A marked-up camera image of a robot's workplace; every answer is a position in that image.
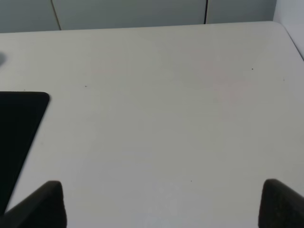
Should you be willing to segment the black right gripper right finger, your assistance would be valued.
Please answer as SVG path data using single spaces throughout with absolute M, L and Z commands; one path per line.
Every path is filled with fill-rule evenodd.
M 279 180 L 264 182 L 259 207 L 259 228 L 302 228 L 304 197 Z

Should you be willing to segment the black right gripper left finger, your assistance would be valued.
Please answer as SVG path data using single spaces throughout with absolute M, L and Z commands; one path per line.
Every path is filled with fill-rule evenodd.
M 63 187 L 47 181 L 0 218 L 2 228 L 66 228 Z

